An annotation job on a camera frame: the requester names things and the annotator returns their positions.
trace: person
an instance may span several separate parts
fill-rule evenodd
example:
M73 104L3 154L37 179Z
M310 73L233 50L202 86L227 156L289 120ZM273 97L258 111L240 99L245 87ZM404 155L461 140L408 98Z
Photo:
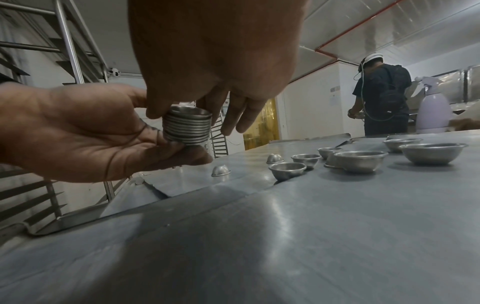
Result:
M0 162L67 182L211 162L203 147L166 141L135 108L156 119L174 103L197 100L216 121L230 92L221 131L246 131L294 72L307 4L130 0L130 36L147 90L120 84L39 89L6 80Z
M372 54L362 60L362 73L353 95L354 106L348 111L355 118L365 112L366 136L407 133L409 108L405 90L412 85L409 72L402 66L384 63L382 54Z

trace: stack of metal cups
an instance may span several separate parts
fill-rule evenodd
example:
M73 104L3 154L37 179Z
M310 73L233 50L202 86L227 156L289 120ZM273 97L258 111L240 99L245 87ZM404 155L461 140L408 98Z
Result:
M212 114L192 106L173 105L163 117L162 125L165 139L199 145L210 137Z

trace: spray bottle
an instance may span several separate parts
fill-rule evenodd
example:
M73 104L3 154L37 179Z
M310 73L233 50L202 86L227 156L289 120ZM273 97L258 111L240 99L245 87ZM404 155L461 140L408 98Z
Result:
M415 81L421 81L426 91L416 117L416 132L425 134L447 131L453 112L449 100L439 91L439 84L443 81L435 77L417 77Z

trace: ceiling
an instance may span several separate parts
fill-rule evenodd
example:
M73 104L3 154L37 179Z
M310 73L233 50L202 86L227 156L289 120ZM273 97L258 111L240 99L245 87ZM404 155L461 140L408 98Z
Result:
M51 0L17 1L52 8ZM139 73L128 36L127 0L76 4L107 63ZM480 0L311 0L292 79L337 58L358 63L378 51L407 66L477 43L479 13Z

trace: stainless steel table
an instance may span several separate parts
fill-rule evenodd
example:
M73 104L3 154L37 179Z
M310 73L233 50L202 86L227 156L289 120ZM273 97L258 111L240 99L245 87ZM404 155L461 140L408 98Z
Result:
M320 165L283 183L265 165L273 150L287 158L342 139L216 160L242 173L200 188L187 175L211 167L184 168L190 182L177 180L171 198L7 243L0 302L478 303L480 133L422 137L470 147L447 167L390 155L375 175ZM385 149L381 140L345 148ZM166 173L151 177L161 191Z

